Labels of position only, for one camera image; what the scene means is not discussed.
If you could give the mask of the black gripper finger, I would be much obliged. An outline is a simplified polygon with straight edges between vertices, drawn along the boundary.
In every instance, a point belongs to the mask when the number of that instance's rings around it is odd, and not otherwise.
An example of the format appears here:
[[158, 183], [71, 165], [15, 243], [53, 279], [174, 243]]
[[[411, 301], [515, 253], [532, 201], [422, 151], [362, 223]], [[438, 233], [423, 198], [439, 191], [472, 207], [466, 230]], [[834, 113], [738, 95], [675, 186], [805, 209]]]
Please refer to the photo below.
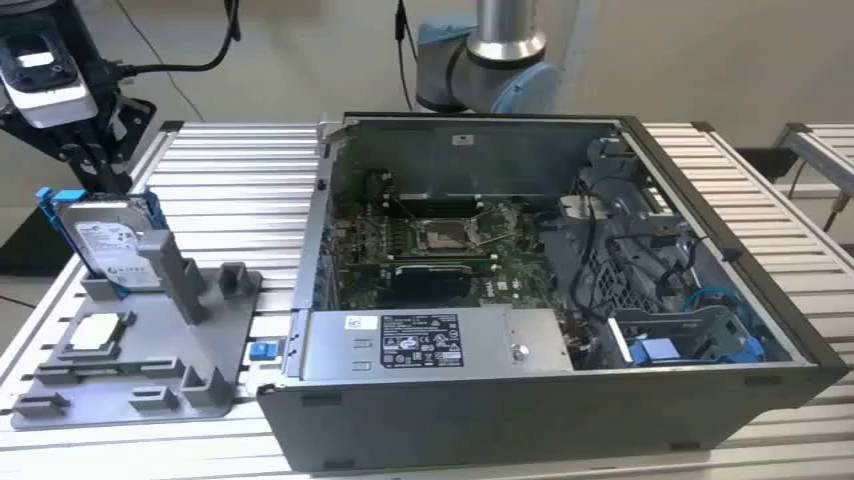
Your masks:
[[111, 116], [97, 117], [92, 159], [100, 192], [125, 193], [129, 190], [133, 155], [156, 111], [151, 102], [119, 96]]
[[44, 129], [21, 116], [3, 116], [1, 130], [41, 153], [64, 163], [88, 192], [108, 191], [108, 169], [92, 122], [75, 121]]

